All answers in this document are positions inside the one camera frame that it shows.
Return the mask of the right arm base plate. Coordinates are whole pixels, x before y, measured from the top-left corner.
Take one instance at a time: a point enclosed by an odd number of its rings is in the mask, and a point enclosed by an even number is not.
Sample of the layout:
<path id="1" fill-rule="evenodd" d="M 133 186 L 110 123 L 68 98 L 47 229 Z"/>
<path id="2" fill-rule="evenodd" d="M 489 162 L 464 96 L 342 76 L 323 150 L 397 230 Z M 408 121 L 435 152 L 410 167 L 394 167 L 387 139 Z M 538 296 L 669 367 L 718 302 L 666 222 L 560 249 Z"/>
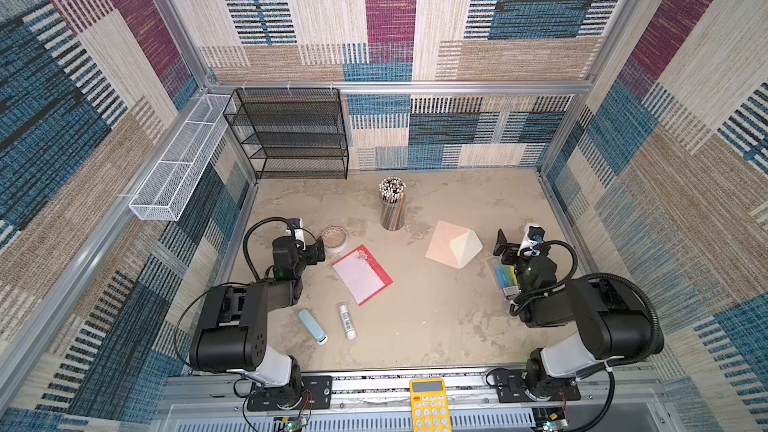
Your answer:
<path id="1" fill-rule="evenodd" d="M 543 372 L 528 377 L 524 369 L 493 368 L 485 375 L 485 382 L 493 389 L 500 403 L 566 402 L 582 398 L 576 381 L 552 378 Z"/>

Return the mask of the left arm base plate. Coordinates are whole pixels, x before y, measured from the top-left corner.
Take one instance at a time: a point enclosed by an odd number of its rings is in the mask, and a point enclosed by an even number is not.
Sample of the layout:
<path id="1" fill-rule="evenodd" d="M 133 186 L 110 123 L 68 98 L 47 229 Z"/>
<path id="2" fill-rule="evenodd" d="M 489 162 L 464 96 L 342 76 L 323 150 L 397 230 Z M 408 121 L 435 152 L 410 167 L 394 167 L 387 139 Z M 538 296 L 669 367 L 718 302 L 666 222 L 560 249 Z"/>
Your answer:
<path id="1" fill-rule="evenodd" d="M 309 408 L 330 408 L 333 378 L 330 375 L 302 376 L 291 379 L 282 387 L 251 387 L 245 409 L 247 412 L 293 412 Z"/>

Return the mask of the pink paper envelope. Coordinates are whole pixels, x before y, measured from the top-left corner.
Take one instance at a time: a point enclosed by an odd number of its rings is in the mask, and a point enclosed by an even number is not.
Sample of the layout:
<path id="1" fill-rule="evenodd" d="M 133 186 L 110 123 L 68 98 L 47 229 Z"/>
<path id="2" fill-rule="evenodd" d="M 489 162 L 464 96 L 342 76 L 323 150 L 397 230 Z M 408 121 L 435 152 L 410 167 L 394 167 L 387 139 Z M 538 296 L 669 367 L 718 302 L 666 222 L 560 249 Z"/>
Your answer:
<path id="1" fill-rule="evenodd" d="M 440 220 L 437 222 L 425 257 L 455 269 L 462 269 L 482 248 L 474 230 Z"/>

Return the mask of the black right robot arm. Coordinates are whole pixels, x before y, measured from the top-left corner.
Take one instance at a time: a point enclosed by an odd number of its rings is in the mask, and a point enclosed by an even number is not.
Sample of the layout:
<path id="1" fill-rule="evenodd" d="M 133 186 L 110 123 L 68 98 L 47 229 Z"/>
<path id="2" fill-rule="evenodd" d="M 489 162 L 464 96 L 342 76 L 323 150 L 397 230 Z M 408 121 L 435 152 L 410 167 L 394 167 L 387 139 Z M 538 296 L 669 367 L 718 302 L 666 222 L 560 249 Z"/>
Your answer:
<path id="1" fill-rule="evenodd" d="M 649 296 L 631 280 L 610 273 L 576 274 L 578 255 L 562 240 L 548 240 L 537 224 L 519 243 L 497 234 L 492 251 L 496 276 L 508 295 L 509 314 L 525 326 L 577 331 L 555 345 L 532 351 L 522 369 L 496 367 L 484 377 L 502 403 L 561 403 L 579 399 L 578 382 L 604 372 L 608 390 L 597 414 L 579 425 L 594 429 L 616 395 L 615 368 L 645 361 L 664 348 L 658 313 Z"/>

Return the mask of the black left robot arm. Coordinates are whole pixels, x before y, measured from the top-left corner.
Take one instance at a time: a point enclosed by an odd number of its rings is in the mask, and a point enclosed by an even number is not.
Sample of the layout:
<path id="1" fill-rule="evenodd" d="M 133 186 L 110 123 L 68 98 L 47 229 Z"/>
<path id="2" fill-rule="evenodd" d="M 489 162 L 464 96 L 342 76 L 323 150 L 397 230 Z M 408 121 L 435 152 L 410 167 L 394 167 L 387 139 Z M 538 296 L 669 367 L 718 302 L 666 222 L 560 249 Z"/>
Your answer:
<path id="1" fill-rule="evenodd" d="M 286 232 L 272 241 L 273 264 L 264 274 L 254 267 L 249 240 L 258 228 L 279 223 Z M 297 410 L 312 400 L 295 357 L 268 344 L 268 314 L 298 304 L 303 275 L 311 265 L 325 260 L 323 240 L 303 227 L 299 218 L 268 217 L 258 221 L 242 241 L 250 283 L 224 282 L 193 299 L 182 312 L 187 315 L 198 303 L 202 310 L 192 333 L 189 351 L 183 353 L 173 338 L 177 358 L 193 371 L 235 375 L 249 383 L 237 392 L 243 408 L 253 411 Z"/>

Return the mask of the pink lined letter paper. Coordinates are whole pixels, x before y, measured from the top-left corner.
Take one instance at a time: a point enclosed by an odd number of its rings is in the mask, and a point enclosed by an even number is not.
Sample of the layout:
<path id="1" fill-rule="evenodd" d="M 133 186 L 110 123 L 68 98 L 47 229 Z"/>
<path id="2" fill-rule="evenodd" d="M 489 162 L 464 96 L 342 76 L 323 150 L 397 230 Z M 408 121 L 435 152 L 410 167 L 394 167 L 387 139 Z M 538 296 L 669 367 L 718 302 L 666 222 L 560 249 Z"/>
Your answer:
<path id="1" fill-rule="evenodd" d="M 358 306 L 393 284 L 393 279 L 364 245 L 335 261 L 332 267 Z"/>

